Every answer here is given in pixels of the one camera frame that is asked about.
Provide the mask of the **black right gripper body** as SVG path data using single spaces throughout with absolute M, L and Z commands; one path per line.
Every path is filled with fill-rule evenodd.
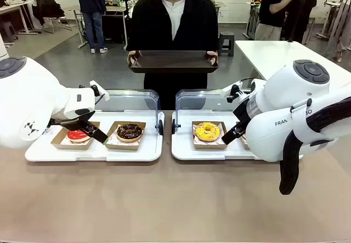
M 239 120 L 240 125 L 247 126 L 251 118 L 247 113 L 247 103 L 249 102 L 249 97 L 241 101 L 238 106 L 233 110 L 233 114 Z

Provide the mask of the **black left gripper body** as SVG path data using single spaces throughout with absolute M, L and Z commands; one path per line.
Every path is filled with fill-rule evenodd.
M 91 111 L 74 119 L 58 120 L 51 118 L 48 122 L 50 126 L 62 126 L 68 130 L 91 130 L 94 126 L 89 119 L 95 114 Z

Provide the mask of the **person's left hand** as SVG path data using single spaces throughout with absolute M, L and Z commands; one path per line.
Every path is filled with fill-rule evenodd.
M 206 58 L 207 58 L 207 61 L 211 63 L 211 66 L 218 66 L 218 52 L 207 51 Z

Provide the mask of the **person's right hand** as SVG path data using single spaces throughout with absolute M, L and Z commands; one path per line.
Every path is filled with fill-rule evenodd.
M 140 51 L 139 50 L 132 50 L 128 53 L 127 62 L 128 67 L 138 65 L 138 59 L 140 58 Z

